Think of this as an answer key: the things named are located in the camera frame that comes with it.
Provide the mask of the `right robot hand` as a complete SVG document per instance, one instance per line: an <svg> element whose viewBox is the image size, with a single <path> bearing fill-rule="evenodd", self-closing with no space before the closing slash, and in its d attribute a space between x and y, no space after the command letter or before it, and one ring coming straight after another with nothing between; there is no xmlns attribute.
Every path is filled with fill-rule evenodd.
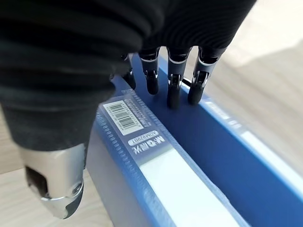
<svg viewBox="0 0 303 227"><path fill-rule="evenodd" d="M252 0L3 0L0 104L28 187L57 218L69 218L84 189L98 105L115 91L126 57L148 62L166 46L172 60L192 46L212 62L234 38Z"/></svg>

